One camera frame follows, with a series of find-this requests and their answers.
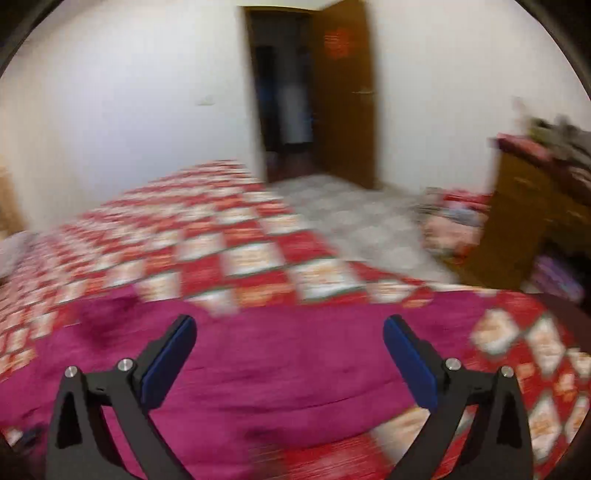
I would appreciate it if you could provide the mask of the brown wooden door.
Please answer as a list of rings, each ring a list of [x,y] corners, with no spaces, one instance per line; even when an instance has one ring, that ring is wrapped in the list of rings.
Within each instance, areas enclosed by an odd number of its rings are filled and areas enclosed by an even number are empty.
[[[353,30],[346,59],[325,54],[324,32]],[[339,1],[311,17],[311,110],[315,160],[362,188],[377,188],[376,106],[372,39],[363,1]]]

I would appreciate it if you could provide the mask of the clothes pile on dresser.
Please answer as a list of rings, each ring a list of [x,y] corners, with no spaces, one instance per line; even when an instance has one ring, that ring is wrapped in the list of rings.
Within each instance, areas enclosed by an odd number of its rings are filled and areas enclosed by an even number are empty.
[[[513,108],[518,133],[498,134],[497,145],[552,167],[590,189],[590,132],[574,125],[565,115],[558,115],[553,122],[536,117],[521,97],[513,99]]]

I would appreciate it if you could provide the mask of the brown wooden dresser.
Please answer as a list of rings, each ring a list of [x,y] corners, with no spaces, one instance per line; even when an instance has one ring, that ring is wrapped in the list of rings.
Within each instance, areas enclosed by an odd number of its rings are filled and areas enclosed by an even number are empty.
[[[499,157],[480,243],[460,277],[479,286],[518,289],[542,256],[563,263],[590,286],[590,186],[549,150],[523,137],[493,140]]]

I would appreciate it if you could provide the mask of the clothes pile on floor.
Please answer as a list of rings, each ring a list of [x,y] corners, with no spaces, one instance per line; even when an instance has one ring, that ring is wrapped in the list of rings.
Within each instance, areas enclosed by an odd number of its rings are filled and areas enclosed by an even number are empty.
[[[461,189],[427,188],[415,207],[424,248],[462,264],[480,243],[491,198]]]

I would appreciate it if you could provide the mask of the red door decoration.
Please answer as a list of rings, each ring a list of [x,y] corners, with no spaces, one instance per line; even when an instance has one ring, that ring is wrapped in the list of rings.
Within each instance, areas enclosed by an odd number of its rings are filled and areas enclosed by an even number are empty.
[[[325,54],[333,60],[346,59],[353,55],[356,47],[355,33],[351,28],[339,27],[324,32]]]

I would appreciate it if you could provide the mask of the red bear patchwork bedspread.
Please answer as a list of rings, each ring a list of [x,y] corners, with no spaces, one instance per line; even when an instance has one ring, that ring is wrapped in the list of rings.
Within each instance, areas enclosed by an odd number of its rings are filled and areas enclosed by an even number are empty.
[[[490,308],[459,359],[471,369],[510,366],[528,414],[534,475],[546,477],[575,446],[590,408],[590,357],[563,317],[533,296],[415,279],[346,254],[322,237],[328,226],[360,224],[382,246],[394,225],[374,193],[325,176],[270,190],[233,161],[182,170],[134,189],[40,236],[1,288],[1,384],[32,362],[34,343],[62,327],[71,303],[132,288],[145,302],[181,300],[212,316],[276,305],[398,304],[468,291]],[[304,448],[266,447],[256,479],[382,479],[428,419],[413,402],[366,433]],[[5,427],[10,443],[45,424]]]

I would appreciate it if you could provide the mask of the white wall switch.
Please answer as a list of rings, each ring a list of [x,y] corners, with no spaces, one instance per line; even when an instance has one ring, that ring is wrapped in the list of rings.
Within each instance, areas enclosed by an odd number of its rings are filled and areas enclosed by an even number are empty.
[[[211,95],[204,96],[197,100],[197,106],[213,106],[215,99]]]

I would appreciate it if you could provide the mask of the magenta puffer jacket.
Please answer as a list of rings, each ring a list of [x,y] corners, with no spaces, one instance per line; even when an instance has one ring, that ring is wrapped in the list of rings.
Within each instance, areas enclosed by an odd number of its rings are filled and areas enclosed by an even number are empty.
[[[363,434],[413,399],[383,340],[400,315],[444,357],[463,357],[490,308],[468,291],[398,304],[276,305],[212,316],[181,300],[145,302],[132,288],[77,300],[32,362],[1,384],[1,423],[49,421],[69,365],[106,370],[137,355],[180,315],[197,344],[153,421],[197,479],[249,479],[266,447],[304,448]]]

